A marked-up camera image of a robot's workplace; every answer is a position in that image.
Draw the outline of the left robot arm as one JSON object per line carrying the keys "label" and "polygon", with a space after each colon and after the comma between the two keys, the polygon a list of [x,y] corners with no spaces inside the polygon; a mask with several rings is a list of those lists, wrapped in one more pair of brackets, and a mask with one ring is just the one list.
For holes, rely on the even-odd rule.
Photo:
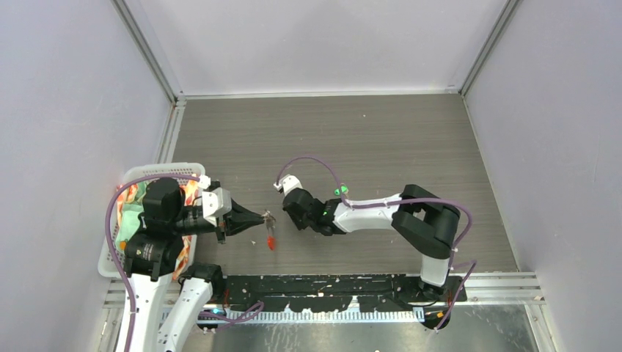
{"label": "left robot arm", "polygon": [[205,304],[219,302],[226,291],[222,268],[194,263],[182,274],[183,286],[172,311],[161,316],[167,288],[187,235],[214,233],[223,243],[228,236],[265,224],[264,215],[231,199],[228,190],[206,175],[158,174],[140,177],[117,191],[146,181],[138,230],[119,259],[111,230],[106,240],[125,285],[125,311],[118,351],[180,351],[203,314]]}

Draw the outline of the green tagged key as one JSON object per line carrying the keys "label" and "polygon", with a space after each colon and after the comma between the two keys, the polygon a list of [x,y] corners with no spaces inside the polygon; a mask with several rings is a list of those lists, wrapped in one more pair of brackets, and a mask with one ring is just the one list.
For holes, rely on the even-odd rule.
{"label": "green tagged key", "polygon": [[340,184],[335,190],[334,190],[334,195],[341,197],[342,195],[347,195],[348,193],[348,187],[346,184],[342,183]]}

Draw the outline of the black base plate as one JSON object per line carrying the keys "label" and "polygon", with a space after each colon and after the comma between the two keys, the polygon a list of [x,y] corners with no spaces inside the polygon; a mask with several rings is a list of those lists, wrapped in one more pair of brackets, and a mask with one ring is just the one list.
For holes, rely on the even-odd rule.
{"label": "black base plate", "polygon": [[240,312],[258,301],[264,303],[264,312],[344,312],[355,303],[361,312],[402,312],[415,306],[465,302],[466,293],[458,291],[462,281],[460,276],[450,276],[432,294],[421,291],[418,276],[405,274],[229,275],[217,283],[208,302]]}

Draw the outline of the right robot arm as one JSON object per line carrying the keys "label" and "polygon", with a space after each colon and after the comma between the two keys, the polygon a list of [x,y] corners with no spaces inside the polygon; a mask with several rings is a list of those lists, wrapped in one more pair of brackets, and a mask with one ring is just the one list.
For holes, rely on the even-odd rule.
{"label": "right robot arm", "polygon": [[277,189],[284,195],[283,210],[298,230],[308,227],[325,236],[359,230],[394,230],[422,255],[419,292],[429,301],[448,290],[447,276],[461,213],[455,204],[417,185],[381,199],[325,202],[314,198],[298,183]]}

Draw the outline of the colourful patterned cloth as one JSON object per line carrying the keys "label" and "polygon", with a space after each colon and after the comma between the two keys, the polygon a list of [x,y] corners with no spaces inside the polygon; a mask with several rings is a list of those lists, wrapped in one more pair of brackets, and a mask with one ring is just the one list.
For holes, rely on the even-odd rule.
{"label": "colourful patterned cloth", "polygon": [[[115,249],[119,254],[124,254],[127,242],[141,227],[139,215],[143,212],[143,199],[147,193],[147,187],[156,180],[146,180],[133,184],[118,196],[116,201],[117,230],[114,239]],[[199,196],[199,188],[195,180],[179,180],[180,189],[184,192],[184,205],[189,205],[192,200]],[[194,262],[196,250],[196,235],[183,237],[183,249],[176,260],[173,279],[189,269]]]}

